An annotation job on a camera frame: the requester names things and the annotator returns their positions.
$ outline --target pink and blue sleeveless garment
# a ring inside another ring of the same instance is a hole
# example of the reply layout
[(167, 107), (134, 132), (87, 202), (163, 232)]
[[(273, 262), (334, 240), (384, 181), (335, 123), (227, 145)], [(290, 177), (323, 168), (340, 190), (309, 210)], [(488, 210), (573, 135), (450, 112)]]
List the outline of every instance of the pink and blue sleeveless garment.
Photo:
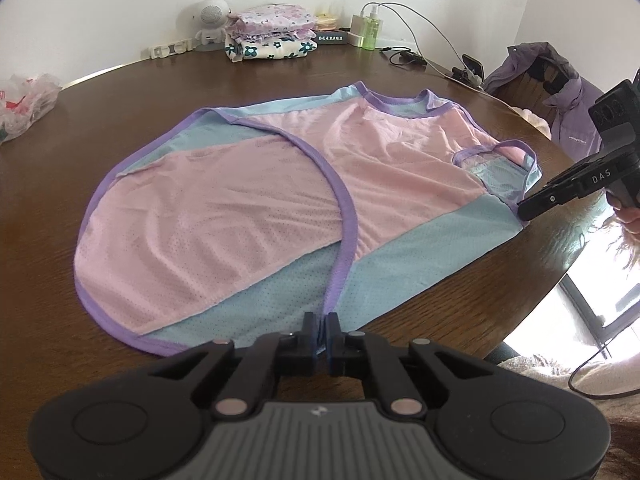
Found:
[(202, 108), (118, 164), (74, 261), (87, 311), (169, 355), (337, 312), (354, 330), (515, 236), (540, 177), (455, 102), (331, 95)]

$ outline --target black cable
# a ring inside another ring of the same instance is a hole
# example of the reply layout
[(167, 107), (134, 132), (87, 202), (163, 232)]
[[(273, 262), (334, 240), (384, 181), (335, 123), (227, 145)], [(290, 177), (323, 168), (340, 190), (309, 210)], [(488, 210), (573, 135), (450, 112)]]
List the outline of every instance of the black cable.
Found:
[(593, 400), (622, 399), (623, 397), (631, 397), (633, 395), (640, 394), (640, 388), (636, 388), (635, 390), (629, 390), (628, 392), (620, 392), (618, 394), (608, 394), (608, 395), (588, 394), (587, 392), (579, 390), (573, 384), (574, 377), (577, 375), (577, 373), (580, 370), (582, 370), (594, 357), (596, 357), (596, 355), (601, 353), (603, 350), (606, 350), (607, 346), (609, 346), (609, 343), (611, 343), (615, 338), (617, 338), (620, 334), (622, 334), (627, 328), (628, 326), (626, 326), (620, 332), (618, 332), (615, 336), (613, 336), (613, 338), (609, 342), (607, 342), (601, 349), (599, 349), (594, 355), (589, 357), (585, 362), (583, 362), (571, 373), (571, 375), (569, 376), (568, 385), (569, 385), (569, 389), (572, 392), (582, 395), (583, 397), (587, 397), (587, 399), (593, 399)]

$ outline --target plastic bag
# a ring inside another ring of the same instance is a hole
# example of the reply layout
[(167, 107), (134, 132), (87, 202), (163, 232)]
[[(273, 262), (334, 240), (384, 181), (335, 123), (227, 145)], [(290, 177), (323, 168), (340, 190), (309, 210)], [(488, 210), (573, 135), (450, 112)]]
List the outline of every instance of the plastic bag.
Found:
[(50, 74), (0, 81), (0, 144), (20, 136), (51, 110), (61, 89)]

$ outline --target wooden table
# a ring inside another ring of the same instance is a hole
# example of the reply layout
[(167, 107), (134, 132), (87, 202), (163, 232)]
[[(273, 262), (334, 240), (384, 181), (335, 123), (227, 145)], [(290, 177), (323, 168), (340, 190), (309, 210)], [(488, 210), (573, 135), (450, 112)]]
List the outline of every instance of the wooden table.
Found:
[[(80, 221), (103, 176), (204, 106), (328, 94), (357, 80), (392, 96), (430, 88), (464, 105), (497, 139), (522, 139), (545, 178), (569, 158), (510, 108), (379, 52), (322, 46), (308, 57), (232, 64), (220, 52), (135, 63), (61, 92), (56, 108), (0, 147), (0, 479), (38, 477), (26, 428), (47, 399), (153, 356), (103, 332), (76, 297), (72, 261)], [(369, 323), (393, 343), (427, 336), (484, 356), (554, 287), (575, 260), (593, 198), (556, 207), (521, 234)], [(353, 380), (283, 380), (280, 396), (357, 397)]]

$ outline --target pink fabric panel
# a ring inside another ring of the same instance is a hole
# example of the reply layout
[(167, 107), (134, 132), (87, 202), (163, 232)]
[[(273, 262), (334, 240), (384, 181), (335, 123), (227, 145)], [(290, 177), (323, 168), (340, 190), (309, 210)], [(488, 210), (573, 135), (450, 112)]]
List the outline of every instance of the pink fabric panel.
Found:
[(484, 194), (482, 182), (451, 161), (463, 148), (497, 142), (456, 108), (405, 119), (363, 98), (251, 120), (301, 137), (334, 167), (358, 213), (357, 258)]
[(333, 191), (280, 136), (174, 152), (117, 180), (76, 251), (82, 286), (143, 334), (340, 239)]

